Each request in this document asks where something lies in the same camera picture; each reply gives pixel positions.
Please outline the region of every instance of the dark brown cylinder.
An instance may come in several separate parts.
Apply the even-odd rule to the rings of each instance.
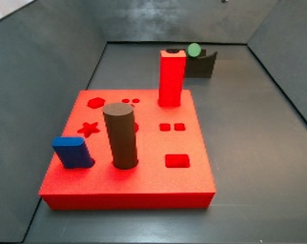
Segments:
[[[121,170],[137,165],[133,107],[125,103],[111,103],[102,108],[113,165]]]

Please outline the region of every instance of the red star shape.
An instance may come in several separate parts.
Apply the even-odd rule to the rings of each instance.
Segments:
[[[78,133],[83,133],[85,138],[90,136],[91,133],[98,133],[99,130],[97,129],[97,122],[93,124],[83,123],[82,128],[76,130]]]

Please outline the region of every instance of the rectangular hole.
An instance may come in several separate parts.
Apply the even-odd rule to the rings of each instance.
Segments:
[[[174,130],[175,130],[177,132],[182,132],[182,131],[185,131],[185,125],[183,125],[182,123],[175,123],[175,124],[174,124]]]
[[[159,129],[161,132],[170,131],[170,124],[169,123],[159,123],[158,124],[158,129]]]
[[[165,154],[166,168],[189,168],[187,154]]]

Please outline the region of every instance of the tall red rectangular prism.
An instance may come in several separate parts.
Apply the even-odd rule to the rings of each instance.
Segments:
[[[185,72],[185,52],[159,51],[158,106],[181,105],[181,87]]]

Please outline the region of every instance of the green ball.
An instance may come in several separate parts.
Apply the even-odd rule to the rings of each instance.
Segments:
[[[197,57],[201,52],[201,47],[197,43],[190,43],[186,48],[186,53],[190,57]]]

